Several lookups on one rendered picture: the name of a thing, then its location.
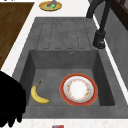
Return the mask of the red rimmed white plate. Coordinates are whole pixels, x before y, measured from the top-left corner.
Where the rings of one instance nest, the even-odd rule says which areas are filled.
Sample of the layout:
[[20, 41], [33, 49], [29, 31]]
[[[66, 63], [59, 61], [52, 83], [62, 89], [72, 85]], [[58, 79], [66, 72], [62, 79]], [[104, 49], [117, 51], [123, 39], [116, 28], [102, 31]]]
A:
[[65, 76], [59, 86], [62, 99], [71, 106], [89, 106], [98, 96], [95, 81], [82, 73]]

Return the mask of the small red blue thing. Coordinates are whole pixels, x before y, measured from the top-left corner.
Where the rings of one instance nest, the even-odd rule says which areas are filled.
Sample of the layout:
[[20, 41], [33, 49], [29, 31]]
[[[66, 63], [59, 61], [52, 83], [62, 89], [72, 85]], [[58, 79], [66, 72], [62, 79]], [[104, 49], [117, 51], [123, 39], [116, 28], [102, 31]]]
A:
[[52, 128], [64, 128], [64, 125], [53, 125]]

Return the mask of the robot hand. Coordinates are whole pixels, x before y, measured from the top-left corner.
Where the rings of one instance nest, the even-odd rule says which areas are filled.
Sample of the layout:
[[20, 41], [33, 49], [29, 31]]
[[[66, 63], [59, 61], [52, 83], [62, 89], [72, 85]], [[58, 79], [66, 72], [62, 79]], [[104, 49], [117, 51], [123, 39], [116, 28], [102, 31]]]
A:
[[26, 91], [15, 79], [0, 71], [0, 127], [22, 121], [26, 109]]

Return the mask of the yellow banana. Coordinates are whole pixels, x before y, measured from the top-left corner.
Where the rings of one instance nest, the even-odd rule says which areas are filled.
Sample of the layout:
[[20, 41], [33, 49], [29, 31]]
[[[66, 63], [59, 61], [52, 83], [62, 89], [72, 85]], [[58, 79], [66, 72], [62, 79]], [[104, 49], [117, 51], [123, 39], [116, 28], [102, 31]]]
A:
[[40, 84], [40, 82], [38, 82], [37, 84], [33, 85], [31, 88], [31, 97], [33, 98], [34, 101], [36, 101], [37, 103], [40, 104], [47, 104], [50, 102], [49, 99], [46, 99], [44, 97], [41, 97], [38, 92], [37, 92], [37, 86]]

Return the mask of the yellow plate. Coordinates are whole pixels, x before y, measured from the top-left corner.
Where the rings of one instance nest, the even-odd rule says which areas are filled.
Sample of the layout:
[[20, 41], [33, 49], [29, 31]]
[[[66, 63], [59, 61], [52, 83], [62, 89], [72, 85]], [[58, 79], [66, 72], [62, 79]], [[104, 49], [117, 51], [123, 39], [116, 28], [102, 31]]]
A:
[[59, 10], [62, 7], [62, 4], [60, 2], [57, 3], [57, 5], [54, 5], [51, 1], [45, 1], [39, 4], [39, 8], [44, 11], [56, 11]]

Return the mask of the grey sink with draining board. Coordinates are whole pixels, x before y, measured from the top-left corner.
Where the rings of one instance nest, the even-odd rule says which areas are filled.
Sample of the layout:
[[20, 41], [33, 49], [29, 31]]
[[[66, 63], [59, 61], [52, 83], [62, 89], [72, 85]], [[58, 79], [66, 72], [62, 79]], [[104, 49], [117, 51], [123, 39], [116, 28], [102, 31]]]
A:
[[[36, 84], [38, 93], [49, 99], [45, 105], [26, 96], [25, 118], [128, 119], [123, 96], [107, 53], [92, 46], [96, 31], [83, 17], [37, 17], [13, 73], [25, 90]], [[60, 82], [72, 73], [91, 77], [98, 97], [89, 106], [71, 106], [59, 92]]]

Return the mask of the small grey green thing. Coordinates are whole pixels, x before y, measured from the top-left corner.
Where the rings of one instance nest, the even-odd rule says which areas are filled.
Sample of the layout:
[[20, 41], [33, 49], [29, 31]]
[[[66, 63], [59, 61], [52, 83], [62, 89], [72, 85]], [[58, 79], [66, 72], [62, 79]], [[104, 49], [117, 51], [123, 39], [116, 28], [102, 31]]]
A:
[[47, 4], [47, 7], [55, 8], [56, 5], [57, 5], [57, 2], [56, 2], [56, 3], [55, 3], [55, 2], [54, 2], [54, 3], [52, 2], [52, 3], [48, 3], [48, 4]]

